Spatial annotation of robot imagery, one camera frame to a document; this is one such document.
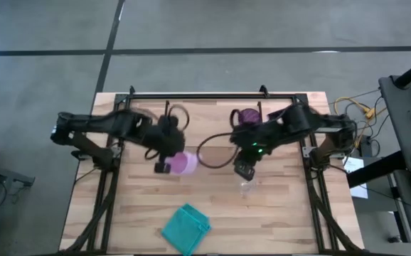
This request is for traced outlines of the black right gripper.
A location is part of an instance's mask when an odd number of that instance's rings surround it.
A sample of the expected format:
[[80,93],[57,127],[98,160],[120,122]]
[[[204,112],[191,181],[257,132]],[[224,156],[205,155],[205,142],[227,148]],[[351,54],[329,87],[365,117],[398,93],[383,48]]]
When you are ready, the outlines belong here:
[[260,161],[265,154],[270,155],[276,147],[271,138],[267,131],[255,126],[233,127],[231,142],[238,148],[236,159],[233,162],[234,172],[247,181],[253,180],[255,161]]

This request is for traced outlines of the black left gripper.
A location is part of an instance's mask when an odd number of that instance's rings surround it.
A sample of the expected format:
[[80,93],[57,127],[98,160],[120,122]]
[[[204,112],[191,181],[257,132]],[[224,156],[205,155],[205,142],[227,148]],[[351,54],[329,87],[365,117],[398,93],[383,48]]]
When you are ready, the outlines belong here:
[[[174,156],[185,149],[185,135],[178,128],[177,116],[162,115],[157,125],[150,125],[144,134],[144,146],[153,149],[164,156]],[[156,162],[154,172],[169,174],[171,165],[166,162]]]

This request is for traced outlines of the clear glass cup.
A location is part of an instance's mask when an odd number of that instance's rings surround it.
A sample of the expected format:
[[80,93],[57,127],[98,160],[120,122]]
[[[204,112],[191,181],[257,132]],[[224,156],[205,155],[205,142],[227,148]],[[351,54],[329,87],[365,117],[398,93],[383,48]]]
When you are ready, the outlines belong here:
[[240,182],[240,195],[243,198],[248,197],[256,188],[257,179],[253,178],[251,181],[242,180]]

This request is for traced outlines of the pink cup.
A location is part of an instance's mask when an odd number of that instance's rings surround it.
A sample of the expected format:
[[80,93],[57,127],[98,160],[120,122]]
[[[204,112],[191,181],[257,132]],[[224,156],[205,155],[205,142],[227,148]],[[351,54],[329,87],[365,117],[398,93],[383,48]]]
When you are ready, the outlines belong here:
[[170,166],[170,174],[192,174],[198,167],[198,157],[188,151],[178,152],[175,156],[167,157],[165,162]]

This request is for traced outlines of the purple ribbed cup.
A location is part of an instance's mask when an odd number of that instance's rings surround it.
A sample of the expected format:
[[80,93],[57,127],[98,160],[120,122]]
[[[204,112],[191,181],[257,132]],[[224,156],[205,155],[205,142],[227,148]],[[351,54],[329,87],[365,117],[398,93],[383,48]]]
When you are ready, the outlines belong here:
[[240,110],[237,114],[238,124],[260,124],[262,116],[260,112],[253,108]]

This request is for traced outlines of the teal cloth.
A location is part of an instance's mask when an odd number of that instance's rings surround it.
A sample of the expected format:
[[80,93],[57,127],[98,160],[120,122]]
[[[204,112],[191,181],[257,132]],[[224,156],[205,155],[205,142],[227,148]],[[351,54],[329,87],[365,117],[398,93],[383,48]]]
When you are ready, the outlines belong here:
[[209,218],[186,203],[176,210],[161,235],[183,256],[191,256],[210,230]]

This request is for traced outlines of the white paper sheet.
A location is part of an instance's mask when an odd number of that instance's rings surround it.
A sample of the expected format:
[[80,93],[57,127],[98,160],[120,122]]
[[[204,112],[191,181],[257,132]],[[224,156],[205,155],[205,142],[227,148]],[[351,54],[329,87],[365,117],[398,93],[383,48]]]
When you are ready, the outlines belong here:
[[[346,157],[343,160],[343,168],[346,170],[347,174],[357,171],[363,167],[364,161],[362,159]],[[351,188],[350,192],[352,197],[368,199],[368,189],[365,183]]]

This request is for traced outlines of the black aluminium table frame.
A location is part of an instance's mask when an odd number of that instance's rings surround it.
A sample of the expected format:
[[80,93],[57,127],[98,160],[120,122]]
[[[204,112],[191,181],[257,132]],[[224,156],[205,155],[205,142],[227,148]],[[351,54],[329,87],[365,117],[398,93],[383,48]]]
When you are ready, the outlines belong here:
[[301,102],[316,109],[324,93],[100,93],[91,114],[144,109],[178,118],[186,144],[196,154],[192,174],[154,172],[167,157],[108,134],[86,133],[117,157],[117,169],[103,171],[92,157],[74,176],[60,256],[180,254],[161,235],[178,208],[188,203],[210,220],[211,230],[194,254],[350,255],[362,241],[346,174],[329,165],[309,167],[308,153],[325,134],[277,147],[255,165],[255,190],[240,195],[244,180],[234,172],[238,148],[230,142],[240,110],[268,115]]

